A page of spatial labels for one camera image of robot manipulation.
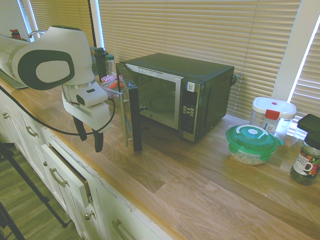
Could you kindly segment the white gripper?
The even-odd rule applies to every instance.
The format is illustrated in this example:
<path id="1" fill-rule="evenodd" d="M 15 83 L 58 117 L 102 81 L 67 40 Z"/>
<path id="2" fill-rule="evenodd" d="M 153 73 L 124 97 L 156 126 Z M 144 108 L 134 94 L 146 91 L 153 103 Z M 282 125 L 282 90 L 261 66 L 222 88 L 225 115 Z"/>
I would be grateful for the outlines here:
<path id="1" fill-rule="evenodd" d="M 74 105 L 66 100 L 64 94 L 62 94 L 62 102 L 65 110 L 73 116 L 73 121 L 80 139 L 82 141 L 87 139 L 87 133 L 84 128 L 84 124 L 86 124 L 93 129 L 95 152 L 101 152 L 104 143 L 103 132 L 106 131 L 109 126 L 102 127 L 111 119 L 109 105 L 104 101 L 91 107 Z"/>

